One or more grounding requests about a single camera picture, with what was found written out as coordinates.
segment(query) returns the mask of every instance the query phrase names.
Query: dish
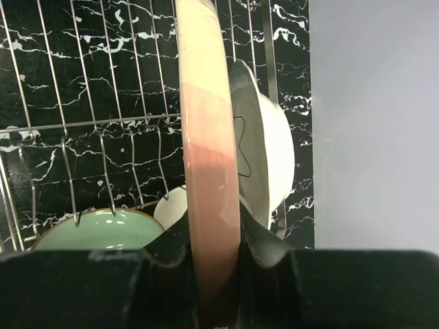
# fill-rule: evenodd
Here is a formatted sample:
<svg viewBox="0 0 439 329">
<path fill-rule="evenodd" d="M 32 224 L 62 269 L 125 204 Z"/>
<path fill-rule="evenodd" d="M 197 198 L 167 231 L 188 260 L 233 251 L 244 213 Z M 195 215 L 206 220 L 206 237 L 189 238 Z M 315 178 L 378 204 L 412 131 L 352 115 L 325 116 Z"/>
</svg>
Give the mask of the dish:
<svg viewBox="0 0 439 329">
<path fill-rule="evenodd" d="M 271 214 L 294 181 L 294 144 L 285 113 L 262 95 L 242 60 L 230 69 L 239 192 L 255 219 L 270 229 Z"/>
<path fill-rule="evenodd" d="M 248 202 L 239 196 L 239 200 L 251 213 Z M 154 218 L 164 227 L 165 230 L 180 220 L 187 211 L 186 185 L 174 188 L 169 192 L 167 199 L 162 197 L 154 209 Z"/>
<path fill-rule="evenodd" d="M 79 227 L 73 217 L 46 231 L 33 250 L 141 249 L 164 231 L 151 216 L 133 209 L 92 210 L 82 214 Z"/>
</svg>

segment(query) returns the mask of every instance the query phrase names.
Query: white bowl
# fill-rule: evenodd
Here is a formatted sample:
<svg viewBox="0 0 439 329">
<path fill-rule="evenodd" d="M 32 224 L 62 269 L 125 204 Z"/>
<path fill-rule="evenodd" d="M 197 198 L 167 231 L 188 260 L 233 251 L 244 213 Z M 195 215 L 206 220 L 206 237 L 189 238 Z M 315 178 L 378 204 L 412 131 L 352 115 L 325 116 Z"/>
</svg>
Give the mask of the white bowl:
<svg viewBox="0 0 439 329">
<path fill-rule="evenodd" d="M 239 200 L 251 213 L 250 206 L 241 195 L 239 196 Z M 183 217 L 186 210 L 186 185 L 182 185 L 171 190 L 167 199 L 162 197 L 160 201 L 158 201 L 156 209 L 154 210 L 154 218 L 167 230 Z"/>
<path fill-rule="evenodd" d="M 294 144 L 285 113 L 262 95 L 242 60 L 230 69 L 239 192 L 255 219 L 270 229 L 271 214 L 294 181 Z"/>
</svg>

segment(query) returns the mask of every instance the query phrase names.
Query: plate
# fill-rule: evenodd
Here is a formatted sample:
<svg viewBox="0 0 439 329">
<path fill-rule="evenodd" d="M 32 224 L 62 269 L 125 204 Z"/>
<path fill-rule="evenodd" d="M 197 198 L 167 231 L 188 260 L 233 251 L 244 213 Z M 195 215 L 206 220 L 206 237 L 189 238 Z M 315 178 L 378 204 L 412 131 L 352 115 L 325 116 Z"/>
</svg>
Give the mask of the plate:
<svg viewBox="0 0 439 329">
<path fill-rule="evenodd" d="M 141 249 L 164 231 L 153 217 L 133 209 L 99 209 L 81 215 L 76 227 L 73 217 L 46 231 L 34 250 Z"/>
</svg>

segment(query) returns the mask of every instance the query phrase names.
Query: metal wire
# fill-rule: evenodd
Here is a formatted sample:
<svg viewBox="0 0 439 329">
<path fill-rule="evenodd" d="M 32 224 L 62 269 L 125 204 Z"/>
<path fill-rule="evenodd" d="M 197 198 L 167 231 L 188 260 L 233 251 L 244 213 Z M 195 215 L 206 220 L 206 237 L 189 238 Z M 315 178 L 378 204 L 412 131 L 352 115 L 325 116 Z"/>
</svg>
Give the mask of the metal wire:
<svg viewBox="0 0 439 329">
<path fill-rule="evenodd" d="M 272 11 L 270 0 L 262 0 L 262 19 L 263 19 L 263 35 L 265 45 L 265 60 L 267 64 L 268 76 L 268 95 L 273 103 L 278 104 L 278 89 L 276 76 L 276 60 L 274 57 L 274 43 L 273 43 L 273 26 L 272 26 Z M 278 214 L 278 230 L 277 237 L 283 239 L 287 232 L 287 211 L 285 207 L 285 199 L 277 208 Z"/>
<path fill-rule="evenodd" d="M 85 82 L 85 89 L 87 91 L 88 104 L 90 105 L 91 118 L 93 120 L 93 125 L 95 126 L 94 132 L 96 132 L 97 126 L 96 126 L 95 110 L 93 109 L 93 101 L 91 100 L 90 87 L 88 86 L 87 70 L 85 68 L 84 55 L 82 54 L 81 38 L 78 29 L 78 24 L 76 23 L 76 14 L 75 14 L 75 7 L 73 6 L 73 0 L 70 0 L 70 7 L 71 7 L 71 14 L 73 17 L 73 25 L 75 26 L 76 41 L 78 42 L 78 51 L 80 52 L 81 67 L 82 67 L 82 73 L 84 74 L 84 82 Z"/>
<path fill-rule="evenodd" d="M 108 29 L 107 29 L 107 21 L 105 19 L 104 3 L 102 2 L 102 0 L 99 0 L 99 4 L 101 5 L 101 14 L 102 14 L 102 20 L 103 20 L 103 24 L 104 24 L 105 40 L 107 42 L 108 59 L 110 60 L 110 71 L 111 71 L 111 78 L 112 78 L 112 86 L 113 86 L 113 88 L 115 90 L 117 113 L 119 114 L 120 125 L 123 128 L 122 112 L 121 112 L 121 106 L 119 104 L 119 96 L 117 94 L 115 68 L 114 68 L 114 66 L 112 64 L 111 45 L 110 45 L 110 38 L 108 37 Z"/>
<path fill-rule="evenodd" d="M 12 218 L 11 218 L 11 214 L 9 211 L 8 199 L 7 199 L 7 195 L 5 192 L 5 187 L 3 185 L 3 174 L 0 176 L 0 192 L 1 192 L 1 199 L 3 200 L 3 207 L 5 208 L 6 221 L 8 222 L 9 235 L 11 237 L 12 247 L 14 248 L 14 251 L 16 252 L 18 250 L 18 246 L 17 246 L 17 241 L 16 241 L 16 237 L 15 237 L 15 232 L 14 232 L 14 224 L 12 223 Z"/>
<path fill-rule="evenodd" d="M 44 23 L 43 10 L 41 9 L 40 0 L 36 0 L 36 3 L 38 5 L 38 12 L 40 13 L 41 26 L 43 28 L 44 41 L 46 43 L 46 49 L 47 49 L 47 56 L 49 57 L 50 71 L 52 73 L 52 79 L 54 80 L 56 100 L 58 101 L 58 108 L 60 109 L 60 116 L 61 116 L 61 121 L 62 121 L 62 127 L 64 129 L 64 135 L 67 136 L 66 121 L 65 121 L 65 118 L 64 118 L 64 111 L 62 110 L 61 96 L 60 96 L 60 91 L 59 91 L 59 88 L 58 88 L 58 83 L 56 81 L 54 62 L 52 60 L 52 54 L 50 52 L 49 39 L 47 37 L 46 25 Z"/>
<path fill-rule="evenodd" d="M 29 181 L 32 189 L 32 229 L 34 231 L 34 234 L 38 236 L 38 230 L 36 228 L 36 189 L 35 189 L 35 183 L 32 179 L 32 176 L 29 172 L 29 167 L 27 166 L 27 163 L 25 161 L 25 157 L 23 155 L 23 145 L 19 144 L 19 156 L 21 164 L 23 165 L 23 168 L 25 170 L 25 174 L 27 176 L 27 180 Z"/>
<path fill-rule="evenodd" d="M 134 135 L 131 130 L 130 130 L 130 140 L 131 140 L 131 171 L 132 171 L 132 175 L 134 176 L 134 182 L 136 183 L 137 193 L 139 194 L 140 197 L 140 206 L 142 208 L 144 207 L 145 203 L 143 202 L 142 190 L 140 189 L 139 179 L 137 178 L 137 173 L 136 173 L 136 145 L 134 144 Z"/>
<path fill-rule="evenodd" d="M 5 25 L 6 38 L 8 39 L 9 50 L 11 51 L 11 58 L 12 58 L 12 63 L 14 65 L 16 80 L 17 80 L 17 82 L 19 84 L 20 96 L 21 96 L 21 101 L 23 103 L 23 109 L 25 111 L 27 128 L 28 128 L 29 135 L 30 135 L 31 139 L 34 139 L 34 133 L 32 132 L 32 125 L 30 123 L 29 110 L 27 109 L 26 96 L 25 96 L 25 92 L 23 90 L 23 85 L 21 83 L 19 67 L 16 64 L 14 47 L 12 46 L 11 35 L 9 34 L 8 23 L 6 21 L 6 15 L 5 15 L 5 10 L 3 9 L 3 2 L 2 2 L 2 0 L 0 0 L 0 11 L 1 11 L 1 18 L 3 19 L 3 24 Z"/>
<path fill-rule="evenodd" d="M 177 49 L 178 49 L 177 14 L 176 14 L 176 4 L 174 3 L 174 0 L 171 0 L 171 7 L 172 7 L 172 16 L 174 17 L 174 26 L 176 28 L 176 42 L 177 42 Z"/>
<path fill-rule="evenodd" d="M 4 188 L 6 190 L 6 195 L 5 195 L 5 191 L 3 189 L 3 184 L 2 184 L 1 185 L 1 194 L 2 194 L 2 197 L 3 197 L 3 202 L 5 202 L 6 197 L 8 198 L 10 211 L 12 213 L 12 220 L 10 218 L 10 215 L 8 215 L 8 207 L 7 206 L 5 207 L 5 210 L 7 211 L 7 213 L 6 213 L 7 215 L 6 216 L 7 216 L 7 218 L 10 221 L 9 222 L 10 226 L 11 227 L 15 226 L 15 232 L 16 232 L 16 236 L 17 236 L 17 238 L 19 240 L 20 250 L 24 251 L 25 248 L 24 248 L 24 244 L 23 244 L 23 239 L 21 238 L 21 231 L 20 231 L 20 225 L 19 225 L 19 217 L 16 214 L 15 203 L 14 203 L 14 199 L 12 198 L 12 191 L 11 191 L 11 188 L 9 186 L 8 175 L 6 173 L 6 166 L 4 164 L 3 155 L 2 155 L 1 152 L 0 152 L 0 171 L 1 171 L 1 178 L 3 180 L 3 184 L 5 185 Z"/>
<path fill-rule="evenodd" d="M 257 80 L 257 74 L 256 74 L 256 57 L 254 55 L 252 10 L 250 8 L 250 0 L 247 0 L 247 13 L 248 13 L 248 29 L 249 29 L 249 35 L 250 35 L 250 46 L 252 47 L 253 75 L 254 75 L 254 79 L 256 81 L 258 81 Z"/>
<path fill-rule="evenodd" d="M 163 72 L 162 72 L 162 64 L 160 61 L 160 51 L 158 50 L 158 35 L 156 31 L 156 23 L 154 18 L 154 9 L 152 7 L 152 0 L 150 0 L 150 10 L 151 10 L 151 18 L 152 18 L 152 31 L 154 32 L 154 42 L 156 44 L 156 55 L 157 55 L 157 64 L 158 64 L 158 73 L 160 74 L 160 81 L 162 83 L 162 95 L 163 95 L 163 102 L 165 103 L 165 113 L 166 113 L 166 120 L 169 122 L 169 115 L 167 112 L 167 100 L 166 100 L 166 94 L 165 94 L 165 82 L 163 80 Z"/>
<path fill-rule="evenodd" d="M 165 174 L 163 173 L 162 162 L 161 162 L 161 159 L 162 159 L 162 135 L 161 135 L 160 127 L 157 126 L 156 129 L 157 129 L 157 134 L 158 134 L 158 168 L 160 169 L 160 174 L 162 175 L 163 184 L 165 185 L 166 195 L 164 196 L 164 198 L 165 198 L 165 200 L 168 200 L 169 189 L 167 188 Z"/>
<path fill-rule="evenodd" d="M 105 153 L 105 145 L 104 145 L 104 137 L 102 136 L 101 132 L 98 132 L 99 134 L 99 140 L 101 142 L 101 150 L 102 150 L 102 162 L 104 164 L 104 177 L 105 177 L 105 183 L 108 190 L 108 196 L 110 197 L 110 203 L 111 203 L 111 212 L 113 216 L 116 217 L 116 206 L 115 206 L 115 198 L 112 196 L 112 190 L 110 185 L 110 179 L 108 178 L 108 172 L 107 172 L 107 156 Z"/>
<path fill-rule="evenodd" d="M 228 13 L 230 15 L 230 36 L 232 38 L 233 62 L 236 62 L 235 32 L 234 32 L 234 25 L 233 25 L 233 13 L 232 13 L 232 1 L 231 0 L 228 0 Z"/>
<path fill-rule="evenodd" d="M 143 113 L 145 115 L 145 123 L 148 124 L 147 113 L 146 113 L 146 105 L 145 105 L 145 95 L 143 94 L 143 82 L 142 82 L 142 76 L 140 74 L 139 58 L 137 57 L 136 35 L 134 33 L 134 26 L 132 24 L 131 8 L 130 8 L 130 1 L 129 0 L 126 0 L 126 5 L 128 7 L 128 18 L 130 19 L 132 48 L 134 49 L 134 59 L 136 61 L 137 77 L 139 79 L 140 97 L 141 97 L 141 100 L 142 100 Z"/>
<path fill-rule="evenodd" d="M 70 200 L 71 200 L 71 208 L 73 211 L 73 221 L 75 222 L 76 227 L 79 227 L 80 220 L 79 220 L 78 214 L 76 212 L 75 189 L 73 186 L 73 179 L 71 177 L 69 157 L 67 156 L 67 152 L 66 152 L 66 139 L 65 139 L 65 137 L 61 138 L 61 148 L 62 148 L 62 157 L 64 158 L 64 163 L 66 164 L 67 175 L 69 176 Z"/>
</svg>

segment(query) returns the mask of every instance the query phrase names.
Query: bowl rim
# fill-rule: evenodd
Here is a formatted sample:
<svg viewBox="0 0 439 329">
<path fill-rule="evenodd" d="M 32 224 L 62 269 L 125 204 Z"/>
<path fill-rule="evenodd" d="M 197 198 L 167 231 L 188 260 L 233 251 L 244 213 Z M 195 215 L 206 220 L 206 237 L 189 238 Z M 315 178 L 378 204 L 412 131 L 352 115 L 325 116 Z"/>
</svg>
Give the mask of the bowl rim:
<svg viewBox="0 0 439 329">
<path fill-rule="evenodd" d="M 99 208 L 99 209 L 87 210 L 87 211 L 83 212 L 80 216 L 82 217 L 84 215 L 93 214 L 94 212 L 98 212 L 98 211 L 102 211 L 102 210 L 109 210 L 109 211 L 111 211 L 111 208 Z M 151 216 L 151 215 L 149 215 L 149 214 L 147 214 L 147 213 L 145 213 L 143 211 L 140 211 L 140 210 L 137 210 L 137 209 L 131 209 L 131 208 L 115 208 L 115 210 L 116 210 L 116 212 L 117 211 L 121 211 L 121 210 L 122 211 L 133 212 L 133 213 L 136 213 L 138 215 L 142 215 L 144 217 L 147 217 L 148 219 L 152 219 L 152 221 L 162 230 L 162 232 L 165 231 L 163 225 L 160 224 L 160 222 L 157 219 L 153 218 L 153 216 Z M 62 220 L 61 222 L 55 224 L 54 226 L 52 226 L 47 231 L 44 231 L 44 233 L 42 235 L 40 235 L 38 238 L 36 238 L 34 244 L 29 248 L 29 250 L 30 251 L 37 251 L 36 248 L 38 247 L 40 242 L 42 240 L 44 240 L 44 238 L 47 237 L 47 235 L 49 235 L 51 232 L 53 232 L 57 227 L 59 227 L 59 225 L 61 225 L 63 223 L 66 223 L 68 221 L 73 221 L 73 215 L 70 216 L 70 217 L 67 217 L 66 219 Z"/>
</svg>

